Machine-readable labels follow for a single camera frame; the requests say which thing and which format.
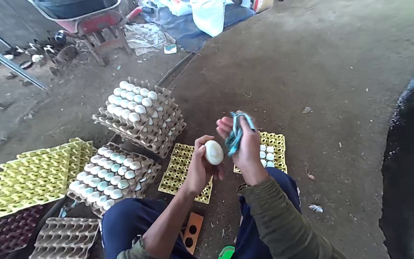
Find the red wheelbarrow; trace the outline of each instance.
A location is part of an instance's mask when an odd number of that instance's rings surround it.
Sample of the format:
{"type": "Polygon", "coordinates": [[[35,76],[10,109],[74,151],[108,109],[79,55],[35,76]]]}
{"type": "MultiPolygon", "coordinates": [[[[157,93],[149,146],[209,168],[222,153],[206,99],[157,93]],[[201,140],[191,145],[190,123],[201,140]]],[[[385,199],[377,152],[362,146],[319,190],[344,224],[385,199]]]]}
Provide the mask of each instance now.
{"type": "Polygon", "coordinates": [[[106,9],[101,9],[92,13],[78,16],[70,19],[53,19],[43,9],[39,8],[32,0],[30,1],[44,17],[55,21],[67,31],[62,31],[66,36],[82,40],[91,50],[94,57],[101,65],[105,65],[101,57],[105,52],[119,47],[125,47],[131,53],[124,34],[124,25],[139,15],[141,12],[154,13],[154,9],[149,7],[137,7],[130,14],[124,16],[119,12],[118,0],[116,4],[106,9]],[[113,39],[106,40],[103,30],[107,29],[113,36],[113,39]]]}

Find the blue cloth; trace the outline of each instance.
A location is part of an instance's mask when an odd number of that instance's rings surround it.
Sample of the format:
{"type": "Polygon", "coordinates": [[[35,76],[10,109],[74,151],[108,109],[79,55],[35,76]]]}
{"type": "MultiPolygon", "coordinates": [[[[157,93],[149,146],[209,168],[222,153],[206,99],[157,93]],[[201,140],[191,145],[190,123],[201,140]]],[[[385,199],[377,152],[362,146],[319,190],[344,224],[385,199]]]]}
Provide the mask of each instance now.
{"type": "Polygon", "coordinates": [[[239,121],[240,116],[245,117],[248,122],[248,126],[250,126],[253,131],[256,130],[255,125],[253,124],[253,120],[248,114],[244,112],[231,112],[231,116],[233,117],[233,130],[224,141],[224,144],[228,149],[228,156],[234,155],[239,150],[239,146],[241,145],[243,131],[241,122],[239,121]]]}
{"type": "MultiPolygon", "coordinates": [[[[279,183],[295,208],[301,213],[299,196],[295,181],[286,173],[274,167],[266,171],[279,183]]],[[[272,259],[269,248],[261,241],[250,206],[243,196],[239,196],[242,224],[237,235],[236,250],[233,259],[272,259]]],[[[132,240],[143,235],[156,221],[165,208],[160,200],[125,199],[113,205],[103,216],[102,236],[107,259],[116,259],[117,255],[132,247],[132,240]]],[[[172,259],[194,259],[186,250],[180,237],[177,238],[170,256],[172,259]]]]}

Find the concrete floor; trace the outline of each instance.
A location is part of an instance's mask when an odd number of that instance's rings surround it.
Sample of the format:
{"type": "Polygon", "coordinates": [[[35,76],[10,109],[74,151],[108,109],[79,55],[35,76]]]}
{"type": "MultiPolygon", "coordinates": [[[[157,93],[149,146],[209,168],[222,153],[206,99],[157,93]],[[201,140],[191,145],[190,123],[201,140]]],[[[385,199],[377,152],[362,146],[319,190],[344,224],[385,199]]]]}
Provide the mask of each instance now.
{"type": "MultiPolygon", "coordinates": [[[[76,136],[99,147],[111,132],[90,115],[110,90],[127,76],[157,82],[184,56],[137,63],[117,52],[103,68],[84,53],[61,78],[39,72],[52,85],[47,93],[0,81],[0,100],[14,102],[0,112],[0,163],[76,136]]],[[[414,2],[285,0],[209,40],[171,83],[188,124],[177,142],[216,135],[215,120],[229,111],[250,112],[259,127],[286,136],[288,173],[316,231],[350,258],[387,258],[380,167],[391,109],[413,74],[414,2]],[[312,112],[302,114],[305,106],[312,112]]],[[[230,173],[214,182],[210,204],[193,207],[204,215],[199,258],[216,258],[237,234],[243,180],[226,162],[230,173]]],[[[164,196],[155,189],[148,195],[164,196]]]]}

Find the hand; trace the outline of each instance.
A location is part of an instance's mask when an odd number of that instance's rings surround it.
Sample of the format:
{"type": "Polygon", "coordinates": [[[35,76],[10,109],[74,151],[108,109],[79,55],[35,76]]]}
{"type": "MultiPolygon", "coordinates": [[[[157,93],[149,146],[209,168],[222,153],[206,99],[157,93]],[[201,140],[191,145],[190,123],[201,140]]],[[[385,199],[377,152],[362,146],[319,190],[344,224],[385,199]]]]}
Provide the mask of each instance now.
{"type": "Polygon", "coordinates": [[[224,166],[223,163],[219,165],[211,165],[204,157],[206,150],[205,143],[213,140],[213,136],[204,135],[194,142],[194,152],[191,158],[190,166],[188,167],[188,176],[183,183],[184,188],[194,194],[198,195],[202,192],[204,187],[210,181],[210,177],[223,179],[224,166]]]}

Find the green sleeve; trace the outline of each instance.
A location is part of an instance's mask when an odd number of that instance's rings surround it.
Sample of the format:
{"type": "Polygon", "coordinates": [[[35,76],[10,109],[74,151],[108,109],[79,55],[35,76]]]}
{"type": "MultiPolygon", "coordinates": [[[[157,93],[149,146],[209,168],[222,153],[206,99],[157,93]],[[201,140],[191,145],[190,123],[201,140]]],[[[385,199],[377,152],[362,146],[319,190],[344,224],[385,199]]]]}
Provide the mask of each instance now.
{"type": "Polygon", "coordinates": [[[345,259],[295,209],[274,178],[255,186],[241,186],[250,205],[260,239],[269,247],[274,259],[345,259]]]}

